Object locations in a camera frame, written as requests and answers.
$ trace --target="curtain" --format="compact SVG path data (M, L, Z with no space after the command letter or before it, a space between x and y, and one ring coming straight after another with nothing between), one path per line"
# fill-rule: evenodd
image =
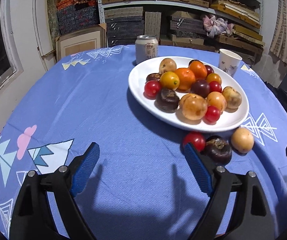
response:
M287 0L279 0L276 28L270 51L287 65Z

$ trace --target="white paper cup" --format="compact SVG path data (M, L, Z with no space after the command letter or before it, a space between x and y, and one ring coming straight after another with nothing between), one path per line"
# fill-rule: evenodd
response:
M227 49L219 49L219 51L219 69L225 71L229 76L233 77L237 71L240 61L242 60L242 57Z

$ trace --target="framed picture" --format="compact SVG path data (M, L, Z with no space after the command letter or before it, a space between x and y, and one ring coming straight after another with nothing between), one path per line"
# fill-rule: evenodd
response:
M106 30L102 25L59 36L56 40L57 61L85 50L106 47Z

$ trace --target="window frame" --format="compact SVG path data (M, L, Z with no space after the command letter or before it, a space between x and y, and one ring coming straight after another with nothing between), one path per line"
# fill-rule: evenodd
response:
M10 68L0 76L0 93L2 93L24 71L12 32L10 0L0 0L0 25L2 40L10 63Z

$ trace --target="table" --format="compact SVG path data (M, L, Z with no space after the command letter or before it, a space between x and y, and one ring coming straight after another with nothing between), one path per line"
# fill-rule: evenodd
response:
M219 59L212 52L169 46L159 46L159 56L213 65ZM132 45L65 57L19 103L0 136L0 230L6 237L27 172L53 172L94 141L100 158L75 200L97 239L187 239L209 198L180 152L187 132L156 119L131 95L134 62ZM235 79L249 99L243 125L255 136L255 146L246 156L233 154L226 168L256 172L278 232L287 225L287 114L255 72L238 69ZM234 197L218 233L228 225ZM66 235L54 196L49 198L58 231Z

